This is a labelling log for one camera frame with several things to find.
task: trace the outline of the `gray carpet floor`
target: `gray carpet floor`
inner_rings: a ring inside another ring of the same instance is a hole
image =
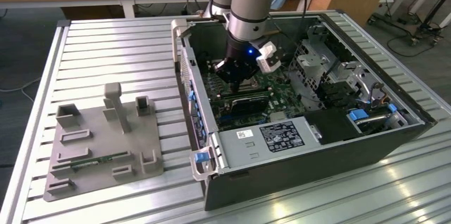
[[[407,11],[412,0],[405,0],[396,14]],[[419,16],[424,18],[436,0],[427,0]],[[159,15],[163,4],[141,8],[137,17]],[[179,15],[183,4],[168,4],[159,16]],[[440,22],[451,11],[451,0],[443,5],[435,22]],[[0,19],[0,88],[10,89],[22,86],[41,76],[46,54],[53,39],[56,22],[64,19],[59,8],[34,8],[9,10]],[[385,46],[387,41],[403,35],[403,32],[383,22],[365,26],[373,38]],[[436,47],[413,58],[396,56],[407,68],[428,84],[441,98],[451,102],[451,30],[444,29],[444,40]],[[393,41],[392,48],[401,54],[415,54],[429,48],[428,42],[411,47],[408,39]],[[26,88],[34,97],[38,84]],[[0,165],[13,164],[28,122],[32,102],[20,92],[0,93]],[[0,203],[2,202],[12,168],[0,168]]]

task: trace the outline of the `metal slotted table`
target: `metal slotted table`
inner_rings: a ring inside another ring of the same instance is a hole
[[[437,125],[377,164],[219,210],[203,210],[172,63],[175,18],[73,21],[56,30],[24,133],[0,223],[439,223],[451,220],[451,107],[347,15],[327,13]],[[103,105],[103,84],[121,101],[148,95],[157,110],[163,175],[53,202],[42,200],[54,112]]]

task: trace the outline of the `barcode label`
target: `barcode label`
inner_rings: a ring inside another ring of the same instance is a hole
[[[252,130],[243,130],[240,132],[236,132],[236,135],[239,138],[248,138],[253,136]]]

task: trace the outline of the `circuit board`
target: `circuit board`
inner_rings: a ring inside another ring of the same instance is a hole
[[[257,72],[240,85],[237,93],[231,92],[229,84],[215,73],[203,75],[212,113],[219,131],[225,131],[257,124],[289,119],[305,112],[305,107],[297,100],[289,78],[281,69],[271,74]],[[240,100],[259,99],[268,101],[264,111],[255,113],[252,108],[245,114],[233,114],[232,107]]]

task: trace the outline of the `blue latch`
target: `blue latch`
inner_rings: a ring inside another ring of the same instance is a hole
[[[195,154],[195,162],[201,163],[209,161],[208,153],[196,153]]]
[[[391,112],[395,112],[397,110],[397,108],[393,104],[388,104],[388,109],[389,109]]]
[[[352,121],[355,121],[355,120],[359,120],[359,119],[364,119],[369,116],[363,109],[356,109],[356,110],[352,110],[349,112],[349,117],[351,117]]]
[[[196,99],[196,97],[195,97],[195,90],[191,90],[189,95],[188,95],[188,100],[192,101],[195,99]]]

